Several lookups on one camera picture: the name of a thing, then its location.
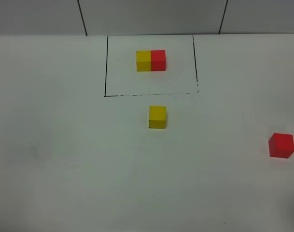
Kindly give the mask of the yellow template block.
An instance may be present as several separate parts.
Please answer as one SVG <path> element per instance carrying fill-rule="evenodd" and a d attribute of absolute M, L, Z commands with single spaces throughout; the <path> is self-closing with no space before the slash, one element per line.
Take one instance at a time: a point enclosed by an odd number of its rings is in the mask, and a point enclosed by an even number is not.
<path fill-rule="evenodd" d="M 138 72 L 151 71 L 151 51 L 136 51 L 136 67 Z"/>

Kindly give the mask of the red template block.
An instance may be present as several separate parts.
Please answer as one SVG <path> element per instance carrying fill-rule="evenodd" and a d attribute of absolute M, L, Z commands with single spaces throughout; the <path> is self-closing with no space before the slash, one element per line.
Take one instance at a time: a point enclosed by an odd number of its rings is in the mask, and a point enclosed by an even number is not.
<path fill-rule="evenodd" d="M 166 51 L 152 50 L 151 51 L 151 71 L 166 70 Z"/>

